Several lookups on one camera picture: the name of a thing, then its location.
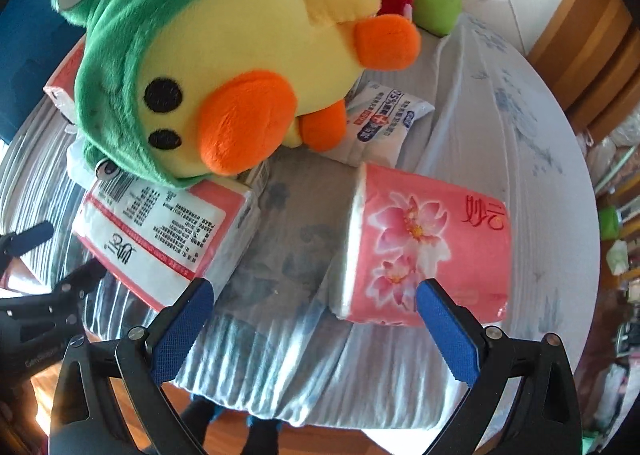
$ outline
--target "plush duck body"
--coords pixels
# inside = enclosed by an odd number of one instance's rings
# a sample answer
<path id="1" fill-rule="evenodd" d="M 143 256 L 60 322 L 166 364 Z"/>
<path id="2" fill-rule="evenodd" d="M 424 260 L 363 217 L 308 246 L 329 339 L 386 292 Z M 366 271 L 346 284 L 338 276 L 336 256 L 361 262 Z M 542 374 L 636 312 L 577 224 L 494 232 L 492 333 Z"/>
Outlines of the plush duck body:
<path id="1" fill-rule="evenodd" d="M 93 94 L 82 94 L 97 86 L 108 94 L 103 108 L 113 111 L 113 79 L 92 59 L 92 53 L 106 53 L 109 38 L 102 34 L 114 29 L 105 18 L 109 4 L 100 3 L 100 16 L 89 18 L 89 66 L 79 72 L 77 98 L 95 104 Z M 149 16 L 161 16 L 162 5 L 142 7 Z M 407 20 L 372 18 L 380 0 L 188 0 L 171 8 L 172 16 L 152 28 L 142 19 L 120 61 L 120 102 L 131 124 L 118 125 L 116 134 L 137 141 L 145 160 L 130 167 L 136 161 L 130 151 L 123 156 L 98 135 L 105 126 L 95 124 L 95 109 L 79 104 L 78 110 L 81 126 L 103 154 L 152 180 L 160 172 L 162 182 L 172 185 L 209 172 L 236 174 L 281 143 L 332 148 L 346 128 L 342 100 L 364 68 L 406 67 L 419 49 L 417 31 Z M 136 54 L 132 47 L 138 47 Z M 127 67 L 127 61 L 133 64 Z M 100 75 L 102 84 L 96 85 Z"/>

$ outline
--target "pink tissue package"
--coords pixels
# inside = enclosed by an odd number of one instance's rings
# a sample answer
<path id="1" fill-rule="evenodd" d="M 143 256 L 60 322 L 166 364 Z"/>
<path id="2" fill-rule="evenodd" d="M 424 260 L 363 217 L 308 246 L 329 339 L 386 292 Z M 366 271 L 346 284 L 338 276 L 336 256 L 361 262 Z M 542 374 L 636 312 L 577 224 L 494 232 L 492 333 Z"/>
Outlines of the pink tissue package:
<path id="1" fill-rule="evenodd" d="M 340 318 L 356 323 L 420 326 L 415 289 L 436 278 L 481 323 L 506 314 L 511 231 L 505 205 L 431 178 L 360 167 L 342 281 L 331 290 Z"/>

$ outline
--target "plush duck head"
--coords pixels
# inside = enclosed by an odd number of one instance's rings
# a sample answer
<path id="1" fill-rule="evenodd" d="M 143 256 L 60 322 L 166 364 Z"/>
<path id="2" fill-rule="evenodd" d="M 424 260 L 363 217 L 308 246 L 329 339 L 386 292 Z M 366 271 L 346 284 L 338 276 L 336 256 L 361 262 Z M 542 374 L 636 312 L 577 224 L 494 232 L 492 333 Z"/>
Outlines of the plush duck head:
<path id="1" fill-rule="evenodd" d="M 52 0 L 87 29 L 76 77 L 87 161 L 186 187 L 280 145 L 335 146 L 365 67 L 409 66 L 415 27 L 380 0 Z"/>

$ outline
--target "pink flower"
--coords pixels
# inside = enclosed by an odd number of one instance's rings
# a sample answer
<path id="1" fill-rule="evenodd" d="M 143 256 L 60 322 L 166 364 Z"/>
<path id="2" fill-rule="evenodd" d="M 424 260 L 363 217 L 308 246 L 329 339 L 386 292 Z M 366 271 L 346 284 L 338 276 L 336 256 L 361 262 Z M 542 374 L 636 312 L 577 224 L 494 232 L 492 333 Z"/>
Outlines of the pink flower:
<path id="1" fill-rule="evenodd" d="M 396 305 L 407 310 L 405 299 L 408 299 L 415 310 L 415 289 L 424 279 L 415 260 L 415 257 L 401 255 L 396 261 L 383 261 L 382 266 L 373 270 L 374 280 L 367 295 L 377 299 L 379 306 L 393 298 Z"/>
<path id="2" fill-rule="evenodd" d="M 447 223 L 447 212 L 440 213 L 439 202 L 425 202 L 420 207 L 413 196 L 409 200 L 398 193 L 390 197 L 397 206 L 388 207 L 372 215 L 372 220 L 384 229 L 378 247 L 384 251 L 399 249 L 414 242 L 414 245 L 437 245 L 439 234 Z"/>

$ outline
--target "black pants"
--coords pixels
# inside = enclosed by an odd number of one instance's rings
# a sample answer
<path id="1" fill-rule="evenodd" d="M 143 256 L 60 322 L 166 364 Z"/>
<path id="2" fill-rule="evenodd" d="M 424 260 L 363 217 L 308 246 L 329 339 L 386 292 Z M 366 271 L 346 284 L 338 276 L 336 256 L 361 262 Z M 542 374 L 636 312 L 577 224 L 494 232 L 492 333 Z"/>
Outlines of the black pants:
<path id="1" fill-rule="evenodd" d="M 209 426 L 215 411 L 216 405 L 214 403 L 204 397 L 197 396 L 180 414 L 182 422 L 200 444 L 204 444 L 207 426 Z M 278 455 L 277 426 L 278 421 L 275 419 L 264 421 L 254 418 L 241 455 Z M 158 455 L 151 446 L 143 452 L 147 455 Z"/>

